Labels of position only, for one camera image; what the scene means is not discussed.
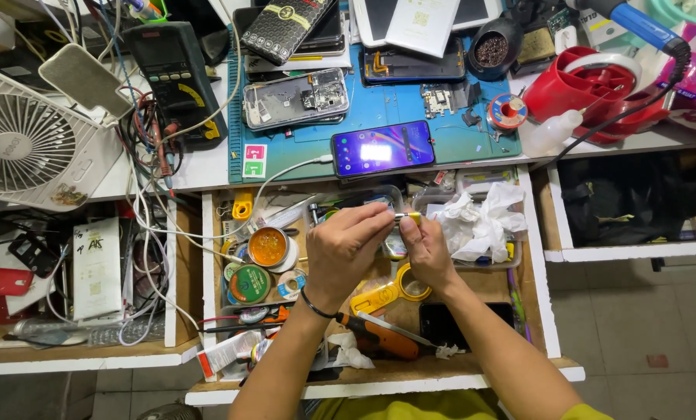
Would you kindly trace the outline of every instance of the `wooden drawer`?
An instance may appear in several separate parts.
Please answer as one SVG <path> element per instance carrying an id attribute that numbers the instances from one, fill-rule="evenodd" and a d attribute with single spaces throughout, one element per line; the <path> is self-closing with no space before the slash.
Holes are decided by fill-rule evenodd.
<path id="1" fill-rule="evenodd" d="M 626 247 L 574 248 L 566 208 L 561 198 L 558 168 L 532 174 L 545 259 L 553 263 L 582 263 L 615 259 L 696 256 L 696 241 L 646 243 Z"/>
<path id="2" fill-rule="evenodd" d="M 199 214 L 190 208 L 170 203 L 177 225 L 187 232 L 200 233 Z M 167 298 L 199 318 L 202 316 L 202 250 L 184 238 L 168 236 L 169 292 Z M 200 339 L 189 320 L 167 305 L 166 334 L 163 341 L 150 341 L 133 347 L 32 348 L 0 349 L 0 375 L 51 371 L 84 371 L 114 368 L 176 366 L 195 357 Z M 12 326 L 0 326 L 0 337 Z"/>
<path id="3" fill-rule="evenodd" d="M 561 355 L 558 344 L 555 317 L 550 307 L 547 289 L 545 260 L 543 257 L 540 233 L 537 225 L 535 201 L 531 194 L 529 172 L 525 165 L 518 167 L 521 185 L 526 189 L 524 205 L 529 223 L 529 241 L 524 244 L 521 265 L 515 276 L 521 288 L 522 301 L 528 318 L 534 345 L 546 354 L 563 374 L 572 381 L 584 380 L 583 367 Z M 203 232 L 206 236 L 219 235 L 220 222 L 216 216 L 218 193 L 203 195 Z M 221 309 L 220 277 L 221 262 L 217 257 L 206 253 L 203 256 L 203 292 L 205 318 L 212 318 Z M 463 278 L 485 301 L 510 301 L 505 271 L 477 271 L 462 273 Z M 417 313 L 409 322 L 416 323 Z M 412 328 L 412 325 L 400 325 Z M 203 344 L 211 347 L 216 343 L 214 334 L 207 334 Z M 403 392 L 430 392 L 445 389 L 470 389 L 488 387 L 481 368 L 472 354 L 461 354 L 450 360 L 435 357 L 422 357 L 415 362 L 375 360 L 376 368 L 357 370 L 343 369 L 337 380 L 309 383 L 303 398 L 372 396 Z M 186 403 L 195 406 L 230 404 L 236 397 L 239 380 L 222 379 L 217 382 L 200 382 L 187 394 Z"/>

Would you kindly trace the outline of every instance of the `qr code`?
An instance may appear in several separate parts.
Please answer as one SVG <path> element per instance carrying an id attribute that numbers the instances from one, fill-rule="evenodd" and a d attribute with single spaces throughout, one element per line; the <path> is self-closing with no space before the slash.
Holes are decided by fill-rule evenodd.
<path id="1" fill-rule="evenodd" d="M 101 294 L 101 283 L 100 282 L 90 283 L 89 284 L 89 294 L 91 296 Z"/>
<path id="2" fill-rule="evenodd" d="M 413 25 L 426 26 L 428 24 L 428 15 L 423 12 L 415 12 L 415 17 L 413 18 Z"/>

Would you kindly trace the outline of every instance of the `person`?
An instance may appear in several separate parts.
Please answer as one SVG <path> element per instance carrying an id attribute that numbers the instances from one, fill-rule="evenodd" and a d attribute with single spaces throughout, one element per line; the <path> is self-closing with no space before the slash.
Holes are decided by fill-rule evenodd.
<path id="1" fill-rule="evenodd" d="M 230 419 L 294 418 L 331 321 L 327 316 L 338 312 L 358 286 L 393 227 L 394 214 L 387 205 L 372 203 L 340 210 L 309 232 L 309 280 L 303 295 L 231 404 Z M 487 381 L 514 418 L 609 419 L 584 404 L 543 354 L 475 296 L 455 271 L 440 224 L 423 218 L 418 226 L 404 217 L 400 231 L 415 277 L 444 300 Z M 475 390 L 332 398 L 323 400 L 312 419 L 505 419 L 496 403 Z"/>

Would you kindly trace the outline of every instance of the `blue handle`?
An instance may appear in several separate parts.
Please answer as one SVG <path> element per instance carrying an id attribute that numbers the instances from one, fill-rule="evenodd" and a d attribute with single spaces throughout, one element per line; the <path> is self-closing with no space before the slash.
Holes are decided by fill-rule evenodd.
<path id="1" fill-rule="evenodd" d="M 676 33 L 627 3 L 615 7 L 610 14 L 610 19 L 660 51 L 671 40 L 679 37 Z"/>

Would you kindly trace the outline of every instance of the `forearm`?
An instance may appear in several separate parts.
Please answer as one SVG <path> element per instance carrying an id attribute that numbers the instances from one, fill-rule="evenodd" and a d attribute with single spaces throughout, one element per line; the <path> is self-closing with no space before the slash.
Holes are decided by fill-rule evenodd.
<path id="1" fill-rule="evenodd" d="M 581 398 L 555 366 L 480 301 L 458 276 L 444 302 L 493 390 L 515 418 L 558 420 Z"/>
<path id="2" fill-rule="evenodd" d="M 302 299 L 296 301 L 283 328 L 231 404 L 229 418 L 292 420 L 328 324 L 328 319 L 310 310 Z"/>

